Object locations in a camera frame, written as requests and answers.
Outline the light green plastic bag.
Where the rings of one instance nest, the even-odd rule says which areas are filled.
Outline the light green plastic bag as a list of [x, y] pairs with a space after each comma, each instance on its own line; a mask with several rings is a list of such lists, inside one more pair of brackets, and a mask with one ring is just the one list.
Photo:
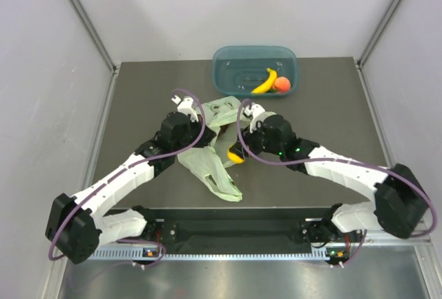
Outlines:
[[240, 202], [242, 192], [228, 174], [235, 163], [227, 157], [228, 148], [237, 140], [237, 113], [240, 100], [229, 96], [202, 105], [206, 127], [215, 133], [209, 145], [191, 148], [177, 157], [179, 163], [207, 188], [227, 202]]

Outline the yellow lemon fruit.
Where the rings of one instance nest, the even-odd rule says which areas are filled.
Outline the yellow lemon fruit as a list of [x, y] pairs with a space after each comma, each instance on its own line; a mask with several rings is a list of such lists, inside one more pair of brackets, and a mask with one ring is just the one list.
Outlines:
[[235, 164], [242, 164], [245, 159], [243, 149], [237, 146], [231, 146], [228, 149], [227, 157]]

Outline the yellow banana fruit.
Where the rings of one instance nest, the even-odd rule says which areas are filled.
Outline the yellow banana fruit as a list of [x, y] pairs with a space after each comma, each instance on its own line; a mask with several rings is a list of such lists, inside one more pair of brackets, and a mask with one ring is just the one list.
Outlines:
[[254, 88], [251, 94], [265, 94], [272, 89], [275, 80], [278, 78], [278, 73], [271, 68], [267, 68], [267, 72], [269, 74], [267, 80]]

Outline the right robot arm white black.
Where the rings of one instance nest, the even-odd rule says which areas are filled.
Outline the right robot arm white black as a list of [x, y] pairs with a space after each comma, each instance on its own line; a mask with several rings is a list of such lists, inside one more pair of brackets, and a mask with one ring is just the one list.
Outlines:
[[408, 166], [375, 167], [337, 155], [297, 137], [281, 115], [270, 115], [241, 129], [227, 156], [240, 164], [250, 154], [259, 153], [276, 155], [293, 171], [329, 180], [367, 198], [358, 204], [335, 204], [324, 214], [320, 231], [332, 241], [355, 230], [369, 229], [382, 229], [400, 239], [412, 238], [430, 207], [428, 196]]

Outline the orange peach fruit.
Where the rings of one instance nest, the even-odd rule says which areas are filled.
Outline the orange peach fruit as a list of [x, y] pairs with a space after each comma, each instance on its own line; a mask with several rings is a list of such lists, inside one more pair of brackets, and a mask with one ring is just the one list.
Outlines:
[[286, 77], [278, 77], [273, 83], [273, 89], [277, 93], [287, 93], [291, 89], [291, 82]]

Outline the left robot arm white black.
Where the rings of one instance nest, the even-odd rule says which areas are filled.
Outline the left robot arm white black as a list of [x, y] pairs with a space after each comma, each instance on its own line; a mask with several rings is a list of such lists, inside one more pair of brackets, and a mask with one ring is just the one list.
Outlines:
[[[208, 146], [214, 135], [204, 113], [171, 112], [154, 136], [114, 171], [83, 191], [56, 197], [45, 232], [50, 240], [49, 259], [68, 258], [79, 264], [98, 247], [111, 242], [135, 237], [145, 242], [152, 240], [157, 226], [147, 209], [135, 206], [113, 215], [109, 211], [129, 193], [172, 166], [178, 154]], [[61, 251], [59, 257], [54, 255], [55, 250]]]

